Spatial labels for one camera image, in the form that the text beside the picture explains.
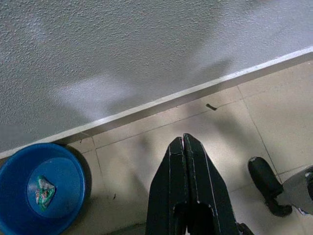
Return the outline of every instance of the floor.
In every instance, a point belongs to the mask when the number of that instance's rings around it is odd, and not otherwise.
[[[256,235],[310,235],[313,216],[293,210],[279,218],[267,210],[247,162],[265,158],[282,182],[313,164],[312,90],[311,61],[71,144],[89,164],[92,189],[87,212],[63,235],[104,235],[144,223],[152,178],[168,144],[183,133],[203,143],[238,222]]]

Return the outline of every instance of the baseboard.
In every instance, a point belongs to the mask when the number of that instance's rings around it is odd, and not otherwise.
[[[303,50],[295,51],[293,53],[278,57],[276,59],[267,61],[265,63],[247,68],[242,71],[234,72],[232,74],[222,76],[215,80],[203,83],[198,86],[168,95],[166,97],[157,99],[121,113],[87,123],[82,126],[61,132],[56,135],[10,149],[0,153],[0,159],[9,157],[18,150],[35,143],[55,142],[67,144],[77,140],[93,136],[104,131],[111,130],[118,126],[145,118],[147,116],[165,111],[175,106],[199,99],[201,97],[213,94],[215,92],[236,86],[238,84],[253,80],[255,78],[265,76],[267,74],[277,72],[291,66],[295,66],[313,59],[313,47],[308,47]]]

